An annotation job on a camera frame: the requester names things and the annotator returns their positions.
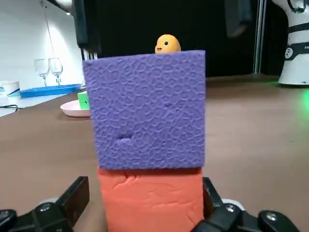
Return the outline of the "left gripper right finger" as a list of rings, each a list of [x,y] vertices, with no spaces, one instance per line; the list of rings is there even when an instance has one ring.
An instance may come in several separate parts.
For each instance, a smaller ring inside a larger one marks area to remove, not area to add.
[[[224,203],[211,180],[203,177],[204,219],[194,232],[298,232],[284,214],[262,210],[254,217],[235,203]]]

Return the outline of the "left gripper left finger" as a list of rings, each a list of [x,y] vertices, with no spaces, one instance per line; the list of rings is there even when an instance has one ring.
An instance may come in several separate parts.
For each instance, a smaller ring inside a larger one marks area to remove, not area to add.
[[[2,232],[72,232],[90,201],[87,176],[78,177],[55,201],[47,201],[26,214],[13,209],[0,211]]]

